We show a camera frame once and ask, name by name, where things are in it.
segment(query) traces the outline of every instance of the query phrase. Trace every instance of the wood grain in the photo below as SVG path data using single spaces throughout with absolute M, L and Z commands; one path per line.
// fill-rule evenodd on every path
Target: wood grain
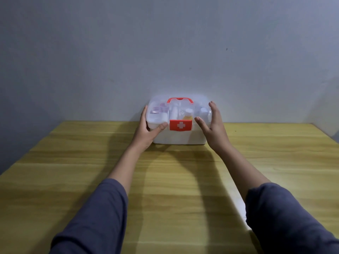
M 0 176 L 0 253 L 47 253 L 132 139 L 134 122 L 63 122 Z M 339 145 L 308 124 L 226 123 L 231 142 L 339 237 Z M 137 164 L 123 253 L 256 253 L 245 207 L 205 146 Z

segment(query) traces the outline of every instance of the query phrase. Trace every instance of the red latch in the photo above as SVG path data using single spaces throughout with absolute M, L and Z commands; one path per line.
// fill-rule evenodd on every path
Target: red latch
M 192 120 L 170 119 L 169 128 L 172 131 L 191 131 Z
M 170 103 L 172 99 L 177 99 L 177 100 L 179 100 L 179 101 L 181 101 L 182 99 L 187 99 L 187 100 L 189 100 L 190 103 L 193 103 L 192 99 L 186 98 L 186 97 L 180 97 L 180 98 L 175 98 L 175 97 L 174 97 L 174 98 L 169 98 L 169 99 L 167 100 L 167 103 Z

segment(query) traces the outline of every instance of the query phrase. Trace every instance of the white cross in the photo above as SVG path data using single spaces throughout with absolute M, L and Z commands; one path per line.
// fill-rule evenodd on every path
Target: white cross
M 177 125 L 180 129 L 183 129 L 186 125 L 184 122 L 180 121 L 179 124 Z

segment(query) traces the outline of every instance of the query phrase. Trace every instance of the sleeve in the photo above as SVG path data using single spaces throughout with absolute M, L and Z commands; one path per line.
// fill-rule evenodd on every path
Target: sleeve
M 104 179 L 87 202 L 52 240 L 50 254 L 120 253 L 128 197 L 114 179 Z
M 265 253 L 339 253 L 339 241 L 275 183 L 248 191 L 246 222 Z

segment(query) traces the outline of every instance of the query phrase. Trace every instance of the red handle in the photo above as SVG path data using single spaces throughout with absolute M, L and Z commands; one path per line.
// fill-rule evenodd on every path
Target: red handle
M 182 99 L 187 99 L 187 100 L 189 100 L 190 103 L 193 103 L 192 99 L 186 98 L 186 97 L 182 97 L 182 98 L 175 98 L 175 97 L 169 98 L 169 99 L 167 100 L 167 103 L 170 103 L 172 99 L 177 99 L 177 100 L 179 100 L 179 101 L 181 101 Z

